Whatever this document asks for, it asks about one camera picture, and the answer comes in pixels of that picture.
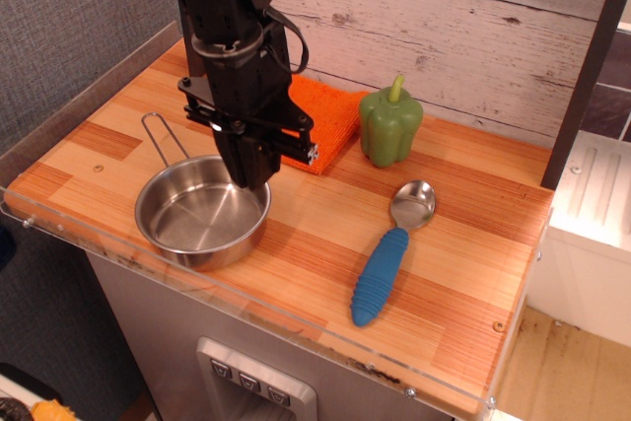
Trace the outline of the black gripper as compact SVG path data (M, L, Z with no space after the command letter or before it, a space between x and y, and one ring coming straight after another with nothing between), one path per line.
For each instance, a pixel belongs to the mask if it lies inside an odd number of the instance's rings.
M190 119L213 126L217 149L231 180L256 189L279 170L281 155L311 165L317 145L314 121L290 97L292 70L287 48L264 44L247 59L204 56L203 76L182 78ZM255 141L255 179L246 166L242 138Z

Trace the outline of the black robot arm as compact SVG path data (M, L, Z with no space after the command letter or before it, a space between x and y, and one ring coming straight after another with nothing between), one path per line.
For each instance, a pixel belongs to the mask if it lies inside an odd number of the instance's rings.
M190 75L178 87L189 119L212 128L232 181L258 189L282 157L311 164L314 122L290 98L296 70L286 32L298 28L272 0L178 0Z

